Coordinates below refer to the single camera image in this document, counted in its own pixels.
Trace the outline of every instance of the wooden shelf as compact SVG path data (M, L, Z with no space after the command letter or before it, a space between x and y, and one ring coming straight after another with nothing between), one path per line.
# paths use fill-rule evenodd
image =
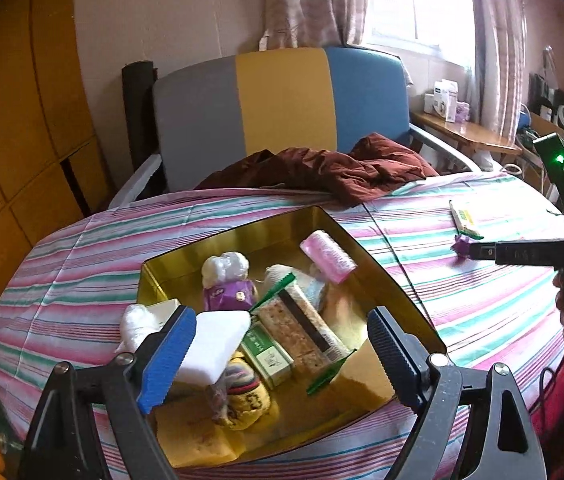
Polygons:
M475 123L447 123L442 118L424 112L411 112L411 122L416 126L428 126L460 143L460 148L468 146L473 150L510 153L519 155L519 146L504 142L500 136Z

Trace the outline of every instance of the purple toy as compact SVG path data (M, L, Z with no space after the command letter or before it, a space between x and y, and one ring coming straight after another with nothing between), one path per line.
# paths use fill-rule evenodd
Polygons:
M249 310L254 304L251 280L222 283L204 289L204 310Z
M470 115L469 103L460 101L456 108L456 123L463 123L469 120Z
M455 251L462 258L469 258L469 247L472 240L467 235L456 235L456 243L451 246L451 250Z

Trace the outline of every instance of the striped bedsheet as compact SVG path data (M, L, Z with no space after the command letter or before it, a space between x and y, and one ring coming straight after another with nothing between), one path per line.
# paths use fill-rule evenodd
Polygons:
M485 240L564 238L564 218L520 180L467 173L408 184L342 210L329 197L285 190L205 190L108 210L39 242L0 297L0 401L24 437L53 365L108 362L118 323L134 301L143 261L256 219L323 206L430 317L458 365L503 361L524 399L538 396L544 366L564 351L553 272L458 259L448 201L470 203ZM439 469L450 473L468 418L461 408ZM96 421L110 470L127 478L104 410ZM183 470L185 479L382 479L414 422L398 402L338 433L255 463Z

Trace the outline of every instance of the black cable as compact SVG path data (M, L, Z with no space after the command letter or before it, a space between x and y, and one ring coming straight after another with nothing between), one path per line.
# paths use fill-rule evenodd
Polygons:
M544 375L547 372L551 373L549 384L552 384L551 381L555 379L555 372L550 366L545 366L544 368L542 368L542 371L540 372L540 394L537 397L538 403L540 405L540 416L542 417L542 432L546 431L546 410L544 408L544 394L546 393L546 389L544 388Z

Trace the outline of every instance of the window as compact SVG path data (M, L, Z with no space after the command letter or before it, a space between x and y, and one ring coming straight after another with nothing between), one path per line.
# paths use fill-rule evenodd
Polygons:
M473 0L369 0L364 42L470 67L475 58Z

